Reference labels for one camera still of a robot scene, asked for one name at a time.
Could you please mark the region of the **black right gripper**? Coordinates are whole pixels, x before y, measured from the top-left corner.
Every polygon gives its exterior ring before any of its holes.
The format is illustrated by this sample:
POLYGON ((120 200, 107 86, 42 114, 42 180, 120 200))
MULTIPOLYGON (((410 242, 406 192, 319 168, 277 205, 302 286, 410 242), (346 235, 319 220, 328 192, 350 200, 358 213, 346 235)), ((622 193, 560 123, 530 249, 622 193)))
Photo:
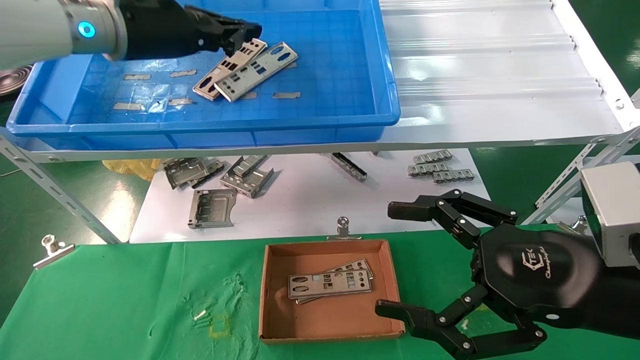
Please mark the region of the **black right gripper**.
POLYGON ((375 314, 404 322, 412 337, 437 343, 455 360, 480 360, 535 350, 547 334, 533 322, 585 326, 587 302, 601 273, 601 255, 589 237, 515 227, 515 210, 459 189, 390 202, 387 216, 435 221, 464 248, 476 249, 474 281, 480 284, 441 312, 377 300, 375 314), (471 219, 495 228, 482 235, 471 219), (483 302, 516 329, 473 337, 460 332, 458 323, 483 302))

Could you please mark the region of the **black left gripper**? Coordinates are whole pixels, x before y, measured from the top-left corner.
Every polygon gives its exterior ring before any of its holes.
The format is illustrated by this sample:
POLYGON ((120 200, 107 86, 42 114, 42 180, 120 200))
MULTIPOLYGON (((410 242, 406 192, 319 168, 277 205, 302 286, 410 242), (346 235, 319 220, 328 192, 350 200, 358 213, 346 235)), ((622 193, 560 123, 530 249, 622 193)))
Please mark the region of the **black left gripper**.
POLYGON ((122 60, 176 59, 204 50, 231 56, 263 32, 259 23, 176 0, 121 0, 119 12, 126 32, 122 60))

